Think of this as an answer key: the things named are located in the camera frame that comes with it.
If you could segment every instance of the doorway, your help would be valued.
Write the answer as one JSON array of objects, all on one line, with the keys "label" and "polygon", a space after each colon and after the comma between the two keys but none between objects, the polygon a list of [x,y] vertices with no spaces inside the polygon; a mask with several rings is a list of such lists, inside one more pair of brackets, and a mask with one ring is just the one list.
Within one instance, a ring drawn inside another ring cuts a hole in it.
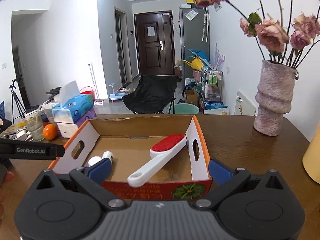
[{"label": "doorway", "polygon": [[172,11],[134,15],[140,76],[173,75]]},{"label": "doorway", "polygon": [[127,87],[129,85],[127,73],[126,73],[126,60],[124,58],[124,44],[122,37],[122,24],[121,24],[121,16],[122,13],[115,10],[116,14],[116,39],[117,39],[117,52],[118,52],[118,60],[119,60],[119,68],[120,68],[120,77],[122,87]]},{"label": "doorway", "polygon": [[15,47],[12,50],[12,55],[13,55],[14,70],[15,70],[15,73],[16,73],[17,81],[18,81],[18,87],[19,87],[19,90],[20,90],[21,99],[23,101],[25,109],[26,110],[30,110],[31,109],[31,105],[30,105],[30,102],[29,102],[29,99],[28,99],[25,83],[23,81],[18,46]]}]

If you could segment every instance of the brown front door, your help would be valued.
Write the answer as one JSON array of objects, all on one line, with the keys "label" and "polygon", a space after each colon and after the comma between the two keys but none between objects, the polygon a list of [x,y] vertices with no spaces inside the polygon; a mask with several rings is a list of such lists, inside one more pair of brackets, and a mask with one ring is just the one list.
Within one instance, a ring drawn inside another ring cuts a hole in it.
[{"label": "brown front door", "polygon": [[172,11],[135,14],[140,76],[173,75]]}]

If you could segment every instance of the orange fruit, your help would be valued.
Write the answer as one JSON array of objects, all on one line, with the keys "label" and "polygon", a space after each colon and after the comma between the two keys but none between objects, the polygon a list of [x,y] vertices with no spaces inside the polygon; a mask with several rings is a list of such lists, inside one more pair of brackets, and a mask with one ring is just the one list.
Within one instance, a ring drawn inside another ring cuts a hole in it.
[{"label": "orange fruit", "polygon": [[44,129],[43,129],[43,136],[47,140],[53,140],[56,136],[58,135],[58,129],[54,124],[48,124]]}]

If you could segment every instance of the human hand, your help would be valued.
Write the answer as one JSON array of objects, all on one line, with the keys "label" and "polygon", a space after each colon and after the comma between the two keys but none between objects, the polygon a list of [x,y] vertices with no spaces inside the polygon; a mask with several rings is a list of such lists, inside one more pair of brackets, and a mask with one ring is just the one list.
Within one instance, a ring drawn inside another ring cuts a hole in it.
[{"label": "human hand", "polygon": [[[13,177],[14,177],[13,173],[7,172],[7,175],[4,177],[3,183],[8,183],[8,182],[12,181]],[[2,216],[4,214],[4,207],[2,205],[3,201],[4,201],[4,196],[0,192],[0,227],[1,227],[1,224],[2,224],[1,218],[2,218]]]}]

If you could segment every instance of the gray ribbed panel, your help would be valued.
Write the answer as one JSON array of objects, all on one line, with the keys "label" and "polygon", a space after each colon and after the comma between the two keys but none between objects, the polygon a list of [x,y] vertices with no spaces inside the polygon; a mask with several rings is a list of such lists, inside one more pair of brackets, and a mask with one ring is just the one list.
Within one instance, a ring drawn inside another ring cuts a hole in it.
[{"label": "gray ribbed panel", "polygon": [[186,201],[133,201],[123,211],[110,212],[84,240],[236,240],[211,212],[191,208]]}]

